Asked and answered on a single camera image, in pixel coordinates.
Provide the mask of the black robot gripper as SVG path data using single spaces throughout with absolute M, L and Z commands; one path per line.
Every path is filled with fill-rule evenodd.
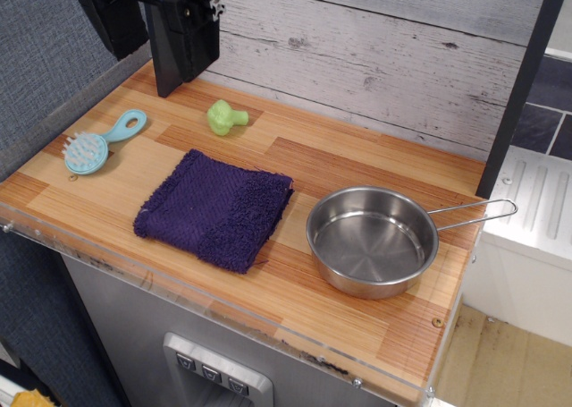
M 105 48 L 117 59 L 133 54 L 148 41 L 139 2 L 157 0 L 78 0 Z M 223 0 L 178 0 L 185 29 L 183 81 L 193 81 L 219 58 L 219 19 Z

